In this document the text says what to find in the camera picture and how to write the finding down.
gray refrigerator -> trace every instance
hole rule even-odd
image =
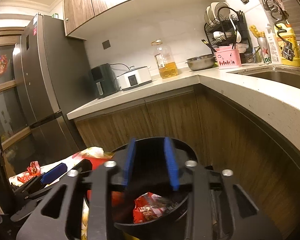
[[[45,162],[41,165],[85,149],[66,116],[96,98],[83,41],[66,37],[62,20],[36,15],[16,44],[13,65],[21,106]]]

pink utensil holder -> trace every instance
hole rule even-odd
[[[241,67],[240,54],[238,49],[232,49],[232,46],[216,48],[215,54],[220,69]]]

white countertop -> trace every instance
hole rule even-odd
[[[103,99],[95,99],[67,114],[69,119],[117,106],[165,91],[194,84],[203,84],[245,107],[287,138],[300,150],[300,89],[278,82],[232,74],[242,68],[212,68],[184,71],[176,77],[157,79],[152,83],[128,91],[120,91]]]

stainless steel basin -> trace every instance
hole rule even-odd
[[[230,73],[258,77],[286,84],[300,89],[300,68],[296,67],[259,67],[258,69],[243,69]]]

red star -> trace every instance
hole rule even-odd
[[[263,55],[268,54],[268,49],[266,49],[266,48],[263,48],[261,51],[262,51]]]

